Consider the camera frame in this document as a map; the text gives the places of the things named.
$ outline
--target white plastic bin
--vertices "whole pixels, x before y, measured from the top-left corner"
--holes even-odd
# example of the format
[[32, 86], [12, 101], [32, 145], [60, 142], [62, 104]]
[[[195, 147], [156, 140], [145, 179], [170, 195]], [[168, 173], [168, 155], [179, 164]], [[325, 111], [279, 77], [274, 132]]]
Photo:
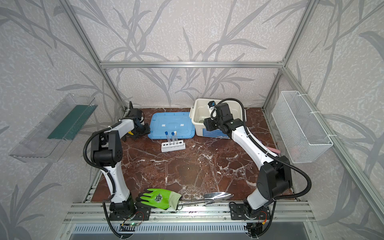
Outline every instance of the white plastic bin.
[[[218, 104], [221, 100], [198, 98], [195, 101], [195, 105], [190, 110], [189, 117], [192, 119], [192, 123], [195, 125], [196, 134], [201, 137], [229, 138], [219, 129], [214, 131], [207, 131], [205, 129], [204, 119], [210, 117], [208, 107], [208, 103], [210, 101], [215, 101], [215, 103]], [[229, 109], [233, 115], [233, 119], [239, 118], [243, 120], [242, 109], [238, 102], [228, 100], [225, 101], [225, 103], [228, 103]]]

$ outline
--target mesh basket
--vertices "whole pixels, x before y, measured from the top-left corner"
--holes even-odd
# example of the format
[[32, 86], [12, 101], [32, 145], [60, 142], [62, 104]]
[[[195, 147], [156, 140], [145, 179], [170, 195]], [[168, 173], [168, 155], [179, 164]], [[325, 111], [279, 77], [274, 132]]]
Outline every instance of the mesh basket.
[[313, 162], [333, 145], [298, 91], [282, 91], [272, 116], [293, 163]]

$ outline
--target black mounting plate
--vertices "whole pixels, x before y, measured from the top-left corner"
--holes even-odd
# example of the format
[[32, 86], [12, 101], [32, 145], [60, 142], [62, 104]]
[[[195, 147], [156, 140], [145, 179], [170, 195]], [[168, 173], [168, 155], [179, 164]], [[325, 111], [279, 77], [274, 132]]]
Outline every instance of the black mounting plate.
[[132, 221], [148, 221], [151, 209], [147, 207], [138, 207], [136, 210], [137, 214], [132, 218]]
[[[149, 215], [151, 213], [150, 208], [146, 207], [138, 207], [136, 210], [136, 215], [130, 219], [129, 221], [148, 221], [149, 220]], [[124, 221], [124, 219], [129, 219], [131, 216], [128, 215], [123, 215], [123, 214], [113, 214], [111, 213], [109, 215], [109, 220], [110, 221]]]
[[[231, 209], [231, 219], [232, 220], [250, 220], [249, 218], [247, 218], [245, 216], [244, 204], [230, 203], [229, 208]], [[271, 218], [269, 207], [262, 206], [262, 209], [259, 212], [258, 217], [256, 217], [254, 220], [258, 221], [260, 218], [260, 221], [264, 221], [265, 220], [265, 213], [263, 213], [263, 212], [266, 212], [267, 220], [269, 220]]]

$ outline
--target work glove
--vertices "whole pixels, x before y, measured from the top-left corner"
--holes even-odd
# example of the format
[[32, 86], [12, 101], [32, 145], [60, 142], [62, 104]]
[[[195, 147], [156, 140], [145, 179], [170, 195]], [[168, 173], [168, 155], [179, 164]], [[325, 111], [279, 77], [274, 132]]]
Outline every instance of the work glove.
[[152, 207], [164, 210], [172, 207], [177, 210], [181, 194], [161, 188], [148, 188], [144, 191], [136, 197], [136, 207]]

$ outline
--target plastic container handle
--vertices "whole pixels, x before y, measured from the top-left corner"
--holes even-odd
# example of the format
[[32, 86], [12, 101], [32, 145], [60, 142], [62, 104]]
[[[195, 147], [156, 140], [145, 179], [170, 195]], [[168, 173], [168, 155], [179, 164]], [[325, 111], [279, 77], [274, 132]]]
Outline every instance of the plastic container handle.
[[195, 112], [195, 109], [191, 107], [191, 110], [189, 110], [189, 118], [192, 118], [191, 115], [193, 116]]

